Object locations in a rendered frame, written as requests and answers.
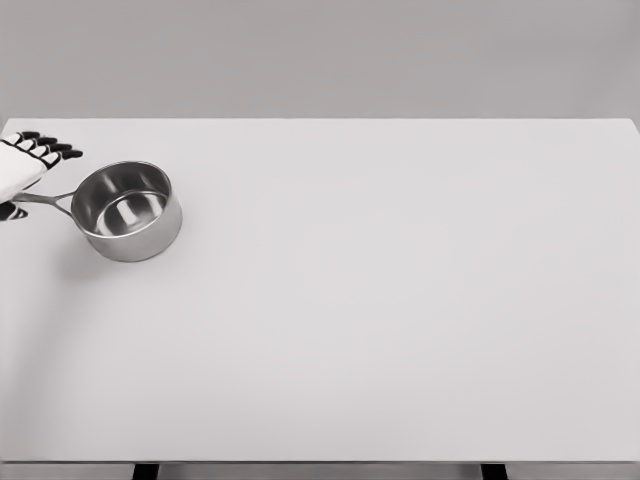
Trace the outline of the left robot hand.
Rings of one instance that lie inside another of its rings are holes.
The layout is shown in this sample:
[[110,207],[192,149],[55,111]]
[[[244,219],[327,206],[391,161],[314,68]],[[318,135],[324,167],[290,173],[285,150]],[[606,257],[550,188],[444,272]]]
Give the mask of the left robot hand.
[[20,131],[0,138],[0,222],[20,220],[28,213],[13,199],[38,183],[65,160],[83,152],[71,144],[37,131]]

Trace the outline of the steel pot with handle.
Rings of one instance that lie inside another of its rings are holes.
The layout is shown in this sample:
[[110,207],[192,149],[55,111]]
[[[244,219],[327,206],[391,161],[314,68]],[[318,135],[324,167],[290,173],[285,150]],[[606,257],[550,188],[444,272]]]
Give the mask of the steel pot with handle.
[[169,176],[140,161],[107,165],[72,192],[18,193],[16,203],[50,205],[69,216],[91,246],[118,262],[155,257],[178,237],[183,212]]

